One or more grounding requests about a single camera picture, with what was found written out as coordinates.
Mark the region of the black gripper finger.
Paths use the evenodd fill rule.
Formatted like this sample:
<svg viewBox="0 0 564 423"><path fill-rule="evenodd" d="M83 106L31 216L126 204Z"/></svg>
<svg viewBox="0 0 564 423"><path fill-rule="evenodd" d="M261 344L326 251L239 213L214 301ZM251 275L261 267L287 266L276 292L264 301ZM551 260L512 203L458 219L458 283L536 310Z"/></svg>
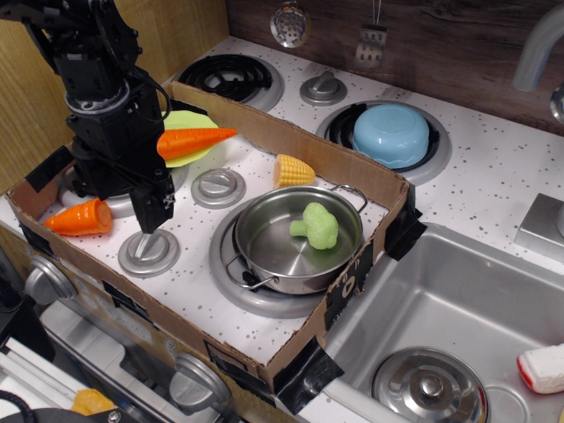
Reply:
<svg viewBox="0 0 564 423"><path fill-rule="evenodd" d="M130 192L137 222L143 233L154 233L174 215L174 183L171 178L155 184L141 183Z"/></svg>

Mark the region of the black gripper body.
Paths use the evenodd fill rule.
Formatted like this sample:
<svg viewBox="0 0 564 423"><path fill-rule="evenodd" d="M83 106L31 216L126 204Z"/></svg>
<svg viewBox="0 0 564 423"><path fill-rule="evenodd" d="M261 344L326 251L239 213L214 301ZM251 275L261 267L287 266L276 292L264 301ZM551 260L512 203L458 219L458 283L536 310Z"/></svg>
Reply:
<svg viewBox="0 0 564 423"><path fill-rule="evenodd" d="M87 110L75 106L66 123L74 132L76 168L98 191L100 199L129 194L141 183L171 178L157 153L164 132L157 90L130 81L117 101Z"/></svg>

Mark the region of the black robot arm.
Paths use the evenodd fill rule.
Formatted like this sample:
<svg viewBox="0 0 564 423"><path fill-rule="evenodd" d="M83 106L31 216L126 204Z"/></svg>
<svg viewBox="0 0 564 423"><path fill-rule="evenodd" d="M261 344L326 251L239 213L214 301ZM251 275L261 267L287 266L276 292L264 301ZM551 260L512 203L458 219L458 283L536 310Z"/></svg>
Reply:
<svg viewBox="0 0 564 423"><path fill-rule="evenodd" d="M174 183L157 143L165 91L137 67L142 49L112 1L3 1L1 17L27 30L60 77L71 153L101 200L126 191L145 234L174 214Z"/></svg>

